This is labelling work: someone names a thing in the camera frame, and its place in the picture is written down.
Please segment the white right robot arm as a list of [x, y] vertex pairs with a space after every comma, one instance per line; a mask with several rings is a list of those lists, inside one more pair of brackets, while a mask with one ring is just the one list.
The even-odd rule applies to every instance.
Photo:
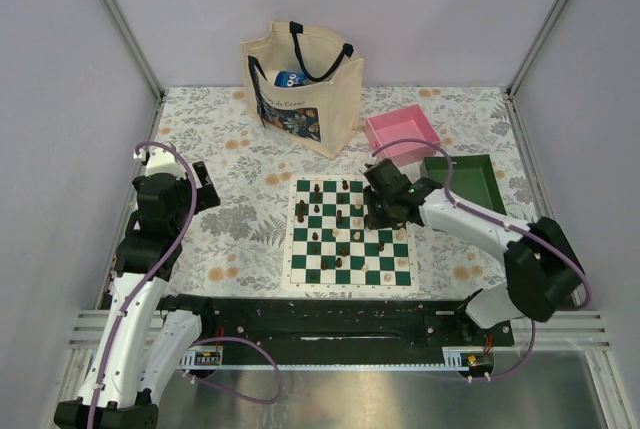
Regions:
[[389, 159], [364, 172], [365, 227], [429, 227], [455, 236], [491, 255], [506, 281], [481, 289], [462, 303], [455, 332], [475, 345], [507, 320], [546, 322], [579, 286], [584, 272], [559, 224], [535, 223], [489, 211], [455, 195], [448, 186], [422, 177], [412, 182]]

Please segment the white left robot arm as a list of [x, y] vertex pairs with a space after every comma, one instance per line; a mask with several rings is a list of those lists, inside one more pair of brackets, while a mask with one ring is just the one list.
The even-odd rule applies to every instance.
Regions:
[[58, 403], [58, 428], [154, 428], [164, 388], [191, 343], [216, 335], [203, 298], [169, 310], [169, 328], [146, 343], [153, 316], [193, 217], [219, 206], [206, 166], [188, 164], [171, 144], [134, 149], [143, 167], [132, 185], [137, 205], [116, 249], [111, 305], [95, 358], [78, 395]]

